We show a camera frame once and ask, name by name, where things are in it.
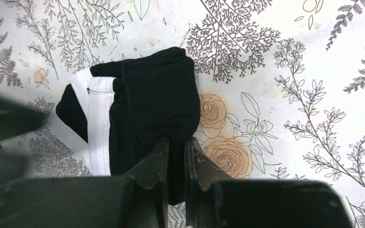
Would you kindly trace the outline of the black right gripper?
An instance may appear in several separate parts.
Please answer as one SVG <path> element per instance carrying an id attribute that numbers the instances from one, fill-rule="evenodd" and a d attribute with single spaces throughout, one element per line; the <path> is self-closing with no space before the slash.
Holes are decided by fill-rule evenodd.
<path id="1" fill-rule="evenodd" d="M 29 108 L 0 96 L 0 141 L 32 132 L 43 126 L 44 112 Z M 0 187 L 21 178 L 29 157 L 24 152 L 6 152 L 0 145 Z"/>

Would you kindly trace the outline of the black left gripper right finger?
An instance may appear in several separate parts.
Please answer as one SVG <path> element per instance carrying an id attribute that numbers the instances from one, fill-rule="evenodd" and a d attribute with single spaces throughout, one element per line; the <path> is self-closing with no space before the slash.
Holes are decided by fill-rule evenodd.
<path id="1" fill-rule="evenodd" d="M 320 181 L 237 180 L 198 140 L 185 144 L 186 225 L 194 228 L 350 228 L 335 191 Z"/>

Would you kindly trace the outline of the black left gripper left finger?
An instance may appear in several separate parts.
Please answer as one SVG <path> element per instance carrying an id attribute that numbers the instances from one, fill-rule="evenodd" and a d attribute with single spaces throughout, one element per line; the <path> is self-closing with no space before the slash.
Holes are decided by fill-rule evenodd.
<path id="1" fill-rule="evenodd" d="M 0 189 L 0 228 L 165 228 L 169 143 L 123 175 L 25 179 Z"/>

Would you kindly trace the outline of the black underwear white trim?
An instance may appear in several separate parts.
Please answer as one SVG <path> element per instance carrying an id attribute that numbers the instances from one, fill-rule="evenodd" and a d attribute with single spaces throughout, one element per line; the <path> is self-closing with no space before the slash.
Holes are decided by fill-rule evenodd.
<path id="1" fill-rule="evenodd" d="M 92 176 L 122 175 L 169 142 L 168 202 L 184 202 L 185 143 L 200 121 L 194 61 L 180 47 L 99 64 L 69 78 L 51 130 Z"/>

